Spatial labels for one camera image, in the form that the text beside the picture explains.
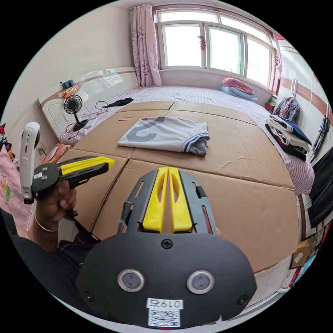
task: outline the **window pane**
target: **window pane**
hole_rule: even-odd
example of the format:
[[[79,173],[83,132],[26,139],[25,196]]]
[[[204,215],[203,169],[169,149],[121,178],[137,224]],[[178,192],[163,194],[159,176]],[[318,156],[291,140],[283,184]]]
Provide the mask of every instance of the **window pane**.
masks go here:
[[[164,28],[166,66],[201,66],[199,25],[176,25]]]
[[[228,27],[242,30],[250,35],[260,38],[261,40],[263,40],[266,43],[269,43],[268,37],[265,33],[261,32],[260,30],[257,30],[254,27],[251,27],[250,25],[247,25],[241,21],[237,21],[232,18],[221,16],[221,24],[227,25]]]
[[[247,49],[247,77],[267,86],[270,74],[269,49],[251,39],[247,39]]]
[[[217,15],[209,12],[199,11],[171,11],[160,13],[161,22],[167,21],[207,21],[218,23]]]
[[[240,36],[209,27],[211,68],[240,74]]]

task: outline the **hand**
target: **hand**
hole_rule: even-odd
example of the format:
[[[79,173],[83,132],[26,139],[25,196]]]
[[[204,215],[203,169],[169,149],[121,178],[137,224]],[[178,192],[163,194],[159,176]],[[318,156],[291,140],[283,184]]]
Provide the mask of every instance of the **hand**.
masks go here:
[[[216,235],[222,237],[222,233],[218,227],[216,227]]]
[[[58,224],[65,211],[76,205],[76,190],[70,189],[68,181],[57,184],[55,189],[43,200],[37,201],[36,218],[43,226]]]

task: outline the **window frame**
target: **window frame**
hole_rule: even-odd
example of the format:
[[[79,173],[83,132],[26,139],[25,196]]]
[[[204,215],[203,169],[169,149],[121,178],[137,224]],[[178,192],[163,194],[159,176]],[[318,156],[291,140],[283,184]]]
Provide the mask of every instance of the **window frame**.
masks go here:
[[[176,21],[161,21],[161,13],[163,12],[209,12],[213,13],[216,15],[218,23],[214,22],[207,22],[207,21],[197,21],[197,20],[176,20]],[[246,33],[243,30],[236,29],[230,26],[226,26],[221,24],[221,16],[242,22],[250,27],[253,27],[256,30],[259,30],[263,32],[264,34],[267,35],[267,39],[269,42],[265,42],[264,40]],[[275,54],[277,52],[276,48],[273,46],[274,41],[273,41],[273,35],[272,33],[265,31],[264,29],[258,28],[257,25],[251,24],[245,20],[242,20],[236,16],[232,16],[229,14],[226,14],[224,12],[218,11],[218,10],[209,10],[209,9],[202,9],[202,8],[192,8],[192,7],[186,7],[186,8],[169,8],[169,9],[158,9],[155,11],[155,22],[157,26],[157,34],[158,34],[158,44],[159,44],[159,57],[160,57],[160,70],[175,70],[175,69],[181,69],[181,70],[187,70],[187,69],[194,69],[194,70],[203,70],[203,71],[209,71],[209,72],[216,72],[219,74],[229,74],[230,72],[216,69],[216,68],[211,68],[210,67],[210,36],[209,36],[209,26],[212,27],[217,27],[225,31],[230,31],[231,33],[236,33],[240,34],[243,36],[241,39],[243,42],[241,43],[241,74],[237,73],[232,73],[235,77],[239,77],[241,79],[245,79],[249,81],[250,83],[253,83],[255,85],[261,86],[262,88],[271,90],[273,87],[274,83],[274,75],[275,75]],[[206,43],[207,43],[207,48],[202,51],[202,63],[201,66],[166,66],[167,64],[167,46],[165,41],[165,33],[164,33],[164,28],[166,26],[176,26],[176,25],[199,25],[200,26],[200,34],[205,37]],[[248,47],[247,47],[247,40],[248,38],[256,43],[261,44],[262,46],[268,48],[269,54],[270,54],[270,71],[268,75],[268,82],[267,85],[263,85],[257,81],[254,81],[250,78],[247,77],[247,67],[248,67]]]

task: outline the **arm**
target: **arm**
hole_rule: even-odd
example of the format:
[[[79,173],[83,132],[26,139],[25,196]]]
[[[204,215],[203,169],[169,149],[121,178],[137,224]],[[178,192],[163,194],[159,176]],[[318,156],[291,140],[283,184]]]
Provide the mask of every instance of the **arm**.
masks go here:
[[[39,213],[38,206],[36,207],[36,214],[34,215],[34,221],[27,232],[30,240],[39,245],[46,252],[55,251],[58,247],[58,226],[59,221],[47,221],[42,218]]]
[[[76,190],[68,182],[58,183],[55,190],[44,200],[37,201],[33,223],[29,231],[17,228],[20,237],[30,239],[46,252],[58,247],[58,227],[65,210],[76,205]]]

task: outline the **window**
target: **window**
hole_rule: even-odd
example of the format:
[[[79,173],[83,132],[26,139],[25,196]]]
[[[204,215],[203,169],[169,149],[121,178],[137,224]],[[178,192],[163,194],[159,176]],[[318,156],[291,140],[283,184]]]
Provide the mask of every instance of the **window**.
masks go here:
[[[232,72],[267,88],[273,84],[275,50],[269,32],[201,9],[159,10],[157,20],[161,69]]]
[[[243,75],[241,34],[210,26],[208,31],[210,68]]]
[[[202,65],[202,54],[198,43],[200,26],[198,24],[176,24],[164,27],[165,66]]]
[[[184,11],[166,11],[160,12],[160,22],[167,21],[206,21],[218,23],[219,18],[217,13],[209,11],[193,11],[193,10],[184,10]]]

